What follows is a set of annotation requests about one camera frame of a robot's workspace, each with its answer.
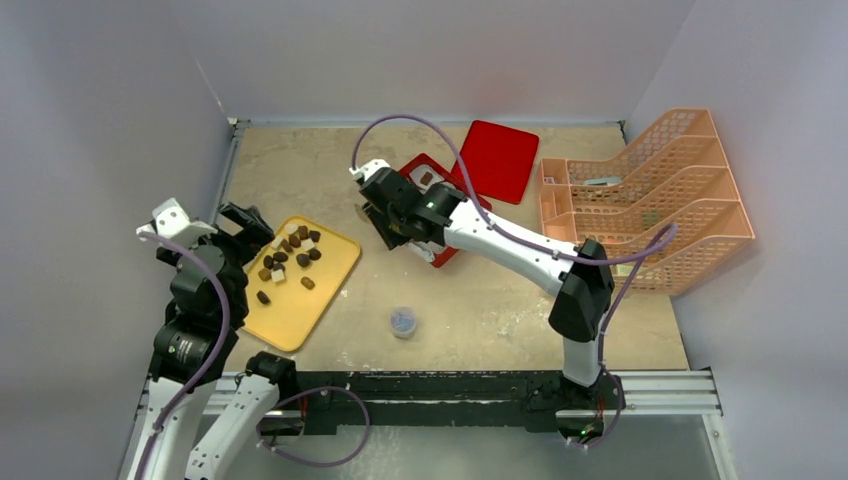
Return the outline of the caramel brown chocolate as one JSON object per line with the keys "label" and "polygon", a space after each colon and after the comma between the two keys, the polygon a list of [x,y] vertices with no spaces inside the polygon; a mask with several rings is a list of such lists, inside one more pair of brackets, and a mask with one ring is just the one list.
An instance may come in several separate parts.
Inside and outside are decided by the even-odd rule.
{"label": "caramel brown chocolate", "polygon": [[307,277],[307,276],[302,277],[301,280],[300,280],[300,283],[304,288],[306,288],[308,290],[312,290],[316,286],[315,282],[310,277]]}

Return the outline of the metal tweezers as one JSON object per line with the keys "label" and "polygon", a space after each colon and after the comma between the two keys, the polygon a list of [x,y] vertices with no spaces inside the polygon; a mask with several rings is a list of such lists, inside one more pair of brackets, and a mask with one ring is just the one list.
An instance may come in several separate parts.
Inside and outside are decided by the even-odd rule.
{"label": "metal tweezers", "polygon": [[428,245],[395,231],[388,216],[378,211],[370,203],[356,205],[355,208],[359,217],[374,227],[388,250],[407,247],[428,263],[432,263],[435,260],[435,253]]}

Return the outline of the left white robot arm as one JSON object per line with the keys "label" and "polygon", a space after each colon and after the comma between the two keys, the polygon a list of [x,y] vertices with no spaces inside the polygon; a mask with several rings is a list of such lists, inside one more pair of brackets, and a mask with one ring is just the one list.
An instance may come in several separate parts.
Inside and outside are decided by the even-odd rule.
{"label": "left white robot arm", "polygon": [[133,457],[132,479],[215,479],[271,408],[297,399],[294,361],[260,352],[249,359],[236,393],[203,437],[205,408],[249,313],[246,264],[274,233],[254,207],[222,204],[235,234],[192,217],[174,198],[136,230],[157,244],[157,260],[174,268],[164,324],[153,340],[144,427]]}

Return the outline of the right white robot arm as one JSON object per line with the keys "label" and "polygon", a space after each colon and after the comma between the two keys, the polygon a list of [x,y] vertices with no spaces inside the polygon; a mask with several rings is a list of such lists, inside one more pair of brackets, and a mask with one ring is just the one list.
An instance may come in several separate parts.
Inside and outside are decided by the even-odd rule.
{"label": "right white robot arm", "polygon": [[504,221],[445,183],[420,190],[382,160],[351,175],[363,214],[389,249],[418,242],[477,254],[536,284],[553,300],[550,327],[563,339],[561,392],[584,407],[601,391],[600,327],[614,282],[604,247],[563,242]]}

